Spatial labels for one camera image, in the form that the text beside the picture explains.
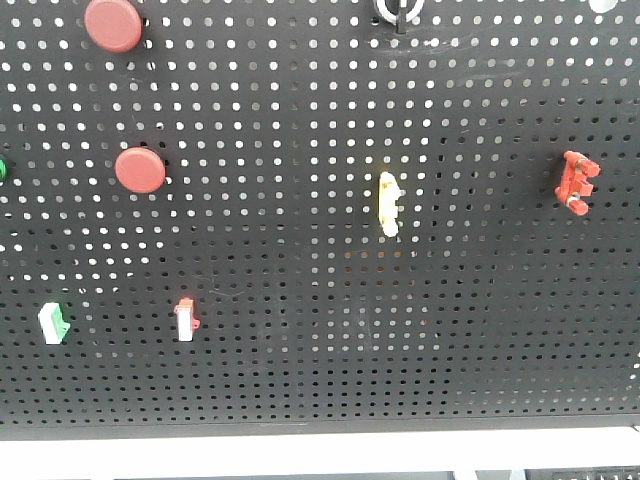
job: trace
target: pegboard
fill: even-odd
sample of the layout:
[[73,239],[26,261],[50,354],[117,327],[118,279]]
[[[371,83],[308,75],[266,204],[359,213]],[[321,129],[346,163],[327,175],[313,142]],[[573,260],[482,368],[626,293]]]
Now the pegboard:
[[[0,435],[638,422],[635,2],[427,1],[399,35],[370,0],[139,0],[121,54],[87,3],[0,3]],[[150,195],[114,174],[140,145]],[[584,217],[565,150],[602,166]]]

